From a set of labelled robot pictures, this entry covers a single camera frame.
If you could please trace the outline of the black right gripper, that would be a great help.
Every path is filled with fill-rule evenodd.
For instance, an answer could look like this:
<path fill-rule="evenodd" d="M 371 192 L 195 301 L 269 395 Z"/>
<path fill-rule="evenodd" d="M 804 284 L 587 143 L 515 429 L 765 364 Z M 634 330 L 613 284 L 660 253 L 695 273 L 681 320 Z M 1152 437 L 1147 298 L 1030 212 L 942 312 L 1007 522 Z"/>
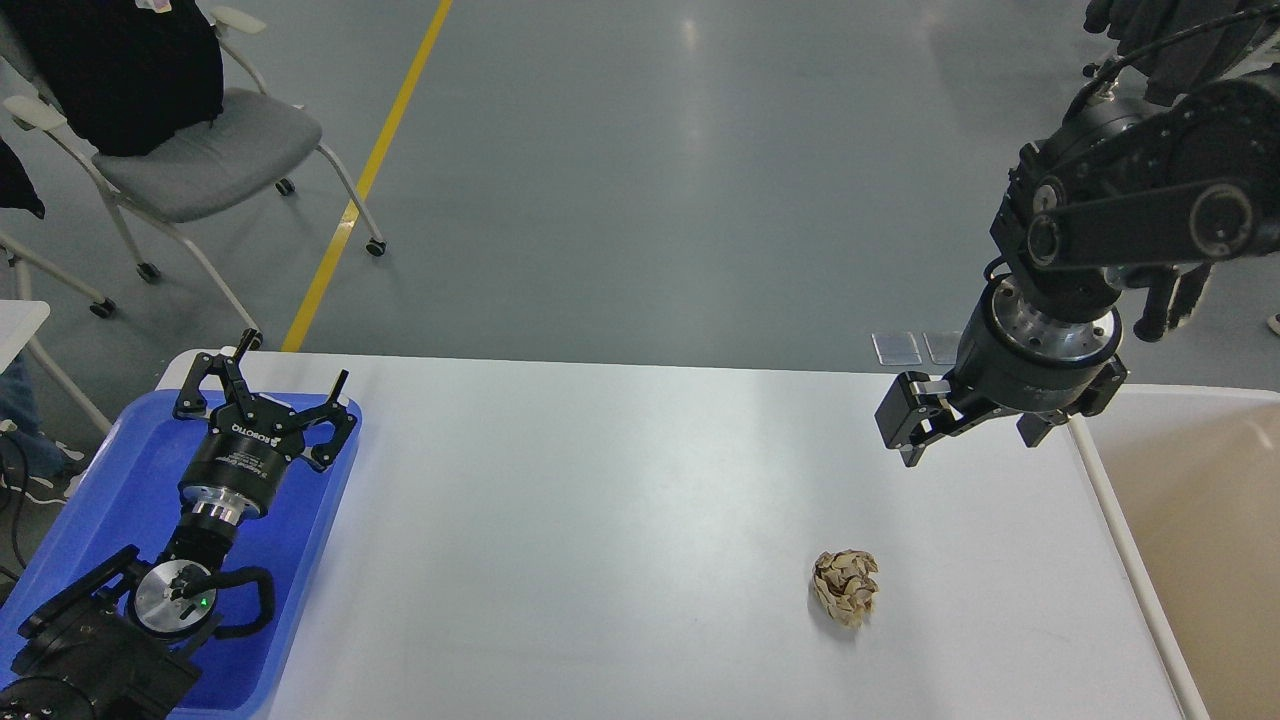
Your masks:
<path fill-rule="evenodd" d="M 1036 307 L 1011 275 L 991 281 L 963 332 L 957 363 L 933 379 L 899 373 L 874 413 L 886 448 L 914 468 L 925 447 L 991 418 L 1024 413 L 1018 432 L 1037 447 L 1071 416 L 1100 415 L 1129 377 L 1117 355 L 1119 314 L 1059 320 Z"/>

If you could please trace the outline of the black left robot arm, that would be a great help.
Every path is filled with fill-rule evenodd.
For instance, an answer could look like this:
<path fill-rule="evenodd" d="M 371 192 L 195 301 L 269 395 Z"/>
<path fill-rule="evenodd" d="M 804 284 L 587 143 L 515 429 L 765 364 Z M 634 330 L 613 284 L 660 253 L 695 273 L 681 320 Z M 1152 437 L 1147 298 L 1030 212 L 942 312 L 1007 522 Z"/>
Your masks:
<path fill-rule="evenodd" d="M 355 459 L 358 406 L 255 392 L 196 354 L 111 429 L 3 611 L 5 719 L 257 712 Z"/>

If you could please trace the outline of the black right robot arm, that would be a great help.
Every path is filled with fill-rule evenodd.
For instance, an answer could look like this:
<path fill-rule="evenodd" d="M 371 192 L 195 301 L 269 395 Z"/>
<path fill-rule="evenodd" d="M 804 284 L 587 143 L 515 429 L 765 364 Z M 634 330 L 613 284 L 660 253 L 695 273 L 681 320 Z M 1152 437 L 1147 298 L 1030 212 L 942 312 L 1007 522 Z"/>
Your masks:
<path fill-rule="evenodd" d="M 1216 264 L 1277 251 L 1277 4 L 1092 1 L 1083 26 L 1116 46 L 1021 149 L 954 366 L 899 374 L 876 410 L 909 468 L 991 419 L 1034 447 L 1102 413 L 1128 375 L 1123 291 L 1146 292 L 1133 333 L 1153 343 Z"/>

